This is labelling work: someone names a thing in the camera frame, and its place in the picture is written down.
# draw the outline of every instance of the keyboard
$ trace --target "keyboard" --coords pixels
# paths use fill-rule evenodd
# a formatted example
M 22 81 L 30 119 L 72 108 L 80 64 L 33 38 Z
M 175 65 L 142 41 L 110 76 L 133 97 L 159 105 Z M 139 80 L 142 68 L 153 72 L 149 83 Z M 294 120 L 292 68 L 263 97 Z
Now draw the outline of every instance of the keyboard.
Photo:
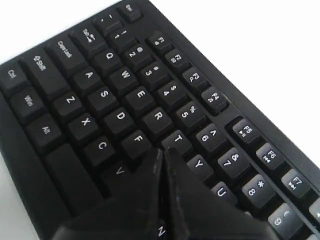
M 4 63 L 0 89 L 1 152 L 41 239 L 116 196 L 152 146 L 282 239 L 320 236 L 319 170 L 148 1 Z

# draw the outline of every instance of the white background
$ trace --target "white background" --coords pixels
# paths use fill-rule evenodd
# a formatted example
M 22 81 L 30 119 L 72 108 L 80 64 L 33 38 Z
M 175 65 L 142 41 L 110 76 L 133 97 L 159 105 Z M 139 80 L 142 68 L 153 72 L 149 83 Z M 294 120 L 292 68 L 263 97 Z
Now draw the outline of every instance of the white background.
M 0 63 L 114 2 L 116 1 L 1 1 Z M 152 2 L 241 92 L 320 166 L 319 1 Z M 1 157 L 0 239 L 37 239 Z

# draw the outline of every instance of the shift key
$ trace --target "shift key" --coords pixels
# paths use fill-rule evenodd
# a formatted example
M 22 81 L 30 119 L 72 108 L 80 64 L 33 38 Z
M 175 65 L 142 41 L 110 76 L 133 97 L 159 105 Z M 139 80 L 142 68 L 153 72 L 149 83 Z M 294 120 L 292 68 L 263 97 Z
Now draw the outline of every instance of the shift key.
M 42 48 L 27 53 L 22 62 L 27 67 L 35 86 L 49 101 L 70 89 L 65 78 Z

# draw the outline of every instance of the white desk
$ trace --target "white desk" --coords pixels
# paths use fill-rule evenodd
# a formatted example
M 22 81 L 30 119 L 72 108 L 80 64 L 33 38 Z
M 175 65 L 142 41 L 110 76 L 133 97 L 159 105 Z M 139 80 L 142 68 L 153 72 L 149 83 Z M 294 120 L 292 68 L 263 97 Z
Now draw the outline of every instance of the white desk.
M 0 62 L 47 40 L 114 2 L 1 2 Z M 320 166 L 319 1 L 152 2 Z M 36 236 L 0 157 L 0 239 L 37 240 Z

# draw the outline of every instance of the white surface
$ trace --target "white surface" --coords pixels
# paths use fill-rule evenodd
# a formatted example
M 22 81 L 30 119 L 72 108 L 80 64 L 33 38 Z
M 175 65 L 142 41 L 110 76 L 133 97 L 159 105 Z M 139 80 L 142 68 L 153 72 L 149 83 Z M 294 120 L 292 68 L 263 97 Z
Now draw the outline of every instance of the white surface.
M 0 63 L 114 2 L 116 1 L 2 1 Z M 320 135 L 319 1 L 152 2 L 240 91 L 320 166 L 317 149 Z M 1 157 L 0 239 L 37 240 Z

